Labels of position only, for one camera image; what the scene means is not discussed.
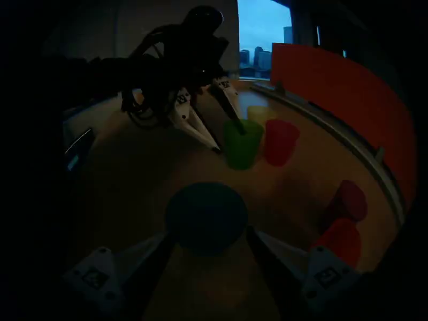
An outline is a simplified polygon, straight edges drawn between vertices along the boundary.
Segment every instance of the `red object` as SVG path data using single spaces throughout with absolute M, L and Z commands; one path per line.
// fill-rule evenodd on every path
M 355 268 L 361 255 L 361 237 L 355 223 L 350 219 L 341 218 L 330 226 L 321 237 L 312 244 L 323 246 L 333 252 L 348 266 Z
M 280 119 L 266 122 L 264 156 L 273 166 L 283 166 L 291 157 L 300 131 L 291 123 Z
M 347 218 L 355 223 L 362 221 L 367 211 L 364 192 L 354 182 L 343 180 L 321 216 L 319 232 L 324 233 L 339 218 Z
M 391 170 L 409 208 L 416 192 L 416 135 L 409 110 L 397 94 L 367 68 L 326 50 L 274 43 L 271 84 L 333 114 L 385 149 Z

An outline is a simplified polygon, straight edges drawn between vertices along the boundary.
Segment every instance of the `wooden table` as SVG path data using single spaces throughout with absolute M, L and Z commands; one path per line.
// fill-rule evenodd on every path
M 249 223 L 273 237 L 308 249 L 319 236 L 316 221 L 343 179 L 366 194 L 369 213 L 358 224 L 362 256 L 358 270 L 371 271 L 395 238 L 397 227 L 376 180 L 340 142 L 287 106 L 234 84 L 240 108 L 273 108 L 301 131 L 290 162 L 273 167 L 260 154 L 248 171 L 227 167 L 196 140 L 169 129 L 142 131 L 119 111 L 97 137 L 76 182 L 78 235 L 70 254 L 74 264 L 97 246 L 123 250 L 164 230 L 168 200 L 184 186 L 220 181 L 243 197 Z M 208 95 L 200 110 L 219 134 L 226 116 Z M 220 257 L 195 257 L 176 246 L 148 306 L 145 319 L 279 319 L 273 299 L 242 237 Z

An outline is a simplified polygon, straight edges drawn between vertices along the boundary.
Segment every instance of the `skyscraper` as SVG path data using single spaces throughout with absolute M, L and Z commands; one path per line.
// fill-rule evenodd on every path
M 268 70 L 272 66 L 272 53 L 261 51 L 258 53 L 258 66 L 260 69 Z
M 284 43 L 293 43 L 292 27 L 284 27 Z
M 254 67 L 258 67 L 258 55 L 260 52 L 263 51 L 262 47 L 256 47 L 256 49 L 254 49 Z
M 250 63 L 250 51 L 247 49 L 239 52 L 239 63 L 248 65 Z

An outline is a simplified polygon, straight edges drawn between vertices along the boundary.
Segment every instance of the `orange wall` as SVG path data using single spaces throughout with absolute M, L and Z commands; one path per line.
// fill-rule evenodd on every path
M 386 83 L 334 53 L 275 43 L 271 83 L 278 81 L 343 120 L 373 147 L 384 147 L 384 162 L 409 208 L 417 182 L 416 136 L 409 111 Z

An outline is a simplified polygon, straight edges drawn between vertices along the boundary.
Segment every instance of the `sky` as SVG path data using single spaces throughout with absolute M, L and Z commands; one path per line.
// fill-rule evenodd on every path
M 239 50 L 272 51 L 272 42 L 284 42 L 283 27 L 291 26 L 289 8 L 272 0 L 238 0 Z

